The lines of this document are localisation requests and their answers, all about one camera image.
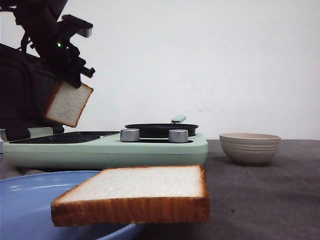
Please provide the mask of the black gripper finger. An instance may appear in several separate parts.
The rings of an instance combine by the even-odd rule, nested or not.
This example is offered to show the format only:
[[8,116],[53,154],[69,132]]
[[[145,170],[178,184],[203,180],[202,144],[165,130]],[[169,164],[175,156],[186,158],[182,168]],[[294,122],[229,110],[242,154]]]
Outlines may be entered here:
[[80,75],[84,75],[88,78],[92,78],[94,73],[96,72],[96,70],[93,67],[87,68],[82,64],[79,65],[78,71]]
[[58,76],[61,80],[67,82],[68,84],[72,85],[75,88],[79,88],[82,84],[81,76],[78,72],[72,73],[62,73]]

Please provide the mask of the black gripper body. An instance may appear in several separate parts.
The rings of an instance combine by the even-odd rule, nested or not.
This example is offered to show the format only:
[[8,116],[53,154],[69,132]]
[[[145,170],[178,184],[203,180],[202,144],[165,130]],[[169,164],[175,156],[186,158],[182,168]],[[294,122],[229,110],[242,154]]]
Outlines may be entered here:
[[79,66],[86,61],[80,57],[80,50],[69,41],[55,38],[39,38],[37,52],[40,58],[57,75],[79,73]]

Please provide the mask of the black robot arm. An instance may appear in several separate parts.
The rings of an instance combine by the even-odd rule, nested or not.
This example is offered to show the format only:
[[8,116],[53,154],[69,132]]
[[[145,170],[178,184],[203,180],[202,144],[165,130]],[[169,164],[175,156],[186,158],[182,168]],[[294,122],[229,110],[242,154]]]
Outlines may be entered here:
[[31,43],[42,65],[75,88],[81,86],[81,75],[92,78],[94,68],[87,68],[79,49],[70,39],[75,34],[88,38],[93,24],[73,15],[62,15],[65,0],[2,0],[0,10],[11,12],[24,30],[21,51]]

